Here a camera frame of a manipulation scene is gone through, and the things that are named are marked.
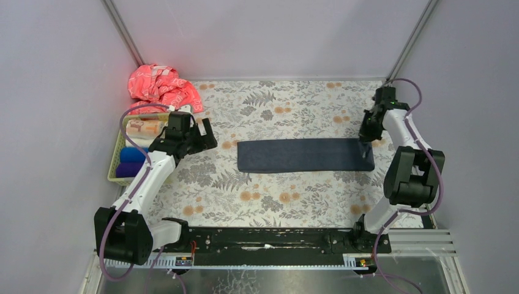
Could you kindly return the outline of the beige lettered towel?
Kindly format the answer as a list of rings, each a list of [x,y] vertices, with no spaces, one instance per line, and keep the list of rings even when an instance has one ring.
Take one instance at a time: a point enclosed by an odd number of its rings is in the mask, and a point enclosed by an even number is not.
[[[160,120],[130,119],[126,124],[126,134],[130,138],[153,139],[160,135],[166,122]]]

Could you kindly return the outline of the purple towel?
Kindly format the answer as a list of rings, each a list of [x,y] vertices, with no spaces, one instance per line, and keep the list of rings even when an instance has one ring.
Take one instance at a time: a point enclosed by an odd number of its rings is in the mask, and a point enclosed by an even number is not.
[[[115,169],[116,178],[133,178],[141,170],[143,162],[122,162]]]

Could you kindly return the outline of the dark grey cloth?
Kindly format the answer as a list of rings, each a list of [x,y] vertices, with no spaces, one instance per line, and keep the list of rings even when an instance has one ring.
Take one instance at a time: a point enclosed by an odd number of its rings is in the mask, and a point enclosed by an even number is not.
[[[242,141],[237,167],[244,173],[371,172],[373,148],[357,138]]]

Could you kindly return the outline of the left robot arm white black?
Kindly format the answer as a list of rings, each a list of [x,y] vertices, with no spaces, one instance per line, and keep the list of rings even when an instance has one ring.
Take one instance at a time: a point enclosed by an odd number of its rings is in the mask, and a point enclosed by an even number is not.
[[[191,113],[171,112],[126,191],[109,208],[97,210],[94,228],[100,259],[143,265],[156,249],[189,244],[187,221],[165,217],[152,224],[148,212],[163,183],[185,156],[217,147],[210,119],[201,122],[202,128]]]

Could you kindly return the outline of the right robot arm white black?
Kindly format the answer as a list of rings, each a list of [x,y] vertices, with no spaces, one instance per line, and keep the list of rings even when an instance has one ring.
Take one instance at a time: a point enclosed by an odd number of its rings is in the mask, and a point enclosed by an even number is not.
[[[366,232],[378,234],[386,233],[403,213],[421,216],[421,206],[440,202],[445,155],[426,143],[413,121],[412,108],[397,100],[394,87],[378,88],[373,100],[374,106],[365,111],[359,139],[373,142],[387,132],[395,148],[384,177],[383,198],[359,219]]]

